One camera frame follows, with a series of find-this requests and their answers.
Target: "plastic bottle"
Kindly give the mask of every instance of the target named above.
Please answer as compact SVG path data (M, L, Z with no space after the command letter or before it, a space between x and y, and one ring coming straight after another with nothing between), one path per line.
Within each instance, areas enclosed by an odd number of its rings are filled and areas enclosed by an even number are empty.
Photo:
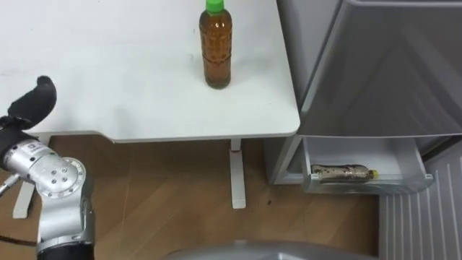
M204 75L210 87L221 89L231 80L232 19L224 0L206 0L199 20Z
M319 175L321 183L366 183L378 177L376 170L364 165L311 165L311 172Z

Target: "bottle in drawer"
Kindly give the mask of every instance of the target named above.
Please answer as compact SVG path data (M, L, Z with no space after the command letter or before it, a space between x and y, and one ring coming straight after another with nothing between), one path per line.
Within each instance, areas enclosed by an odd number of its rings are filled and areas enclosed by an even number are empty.
M311 172L319 175L321 183L367 183L378 176L364 165L311 165Z

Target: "table top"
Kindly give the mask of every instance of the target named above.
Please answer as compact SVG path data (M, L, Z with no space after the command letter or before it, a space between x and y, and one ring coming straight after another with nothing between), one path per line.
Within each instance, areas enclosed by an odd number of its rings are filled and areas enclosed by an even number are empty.
M204 0L16 0L0 9L0 111L55 82L55 110L32 131L115 142L281 137L300 125L276 1L226 0L232 79L204 81Z

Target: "green bottle cap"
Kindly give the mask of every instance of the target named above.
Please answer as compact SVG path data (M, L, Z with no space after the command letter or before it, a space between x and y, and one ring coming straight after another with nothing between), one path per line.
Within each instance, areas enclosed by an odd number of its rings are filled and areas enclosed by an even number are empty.
M221 12L225 8L224 0L206 0L205 9L208 12Z

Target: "open drawer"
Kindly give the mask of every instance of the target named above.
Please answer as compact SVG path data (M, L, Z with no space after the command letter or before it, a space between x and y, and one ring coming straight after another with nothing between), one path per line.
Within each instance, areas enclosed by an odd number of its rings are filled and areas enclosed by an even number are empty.
M305 137L295 156L301 163L305 192L340 194L409 194L427 188L433 176L425 168L412 138ZM364 165L376 178L324 183L311 165Z

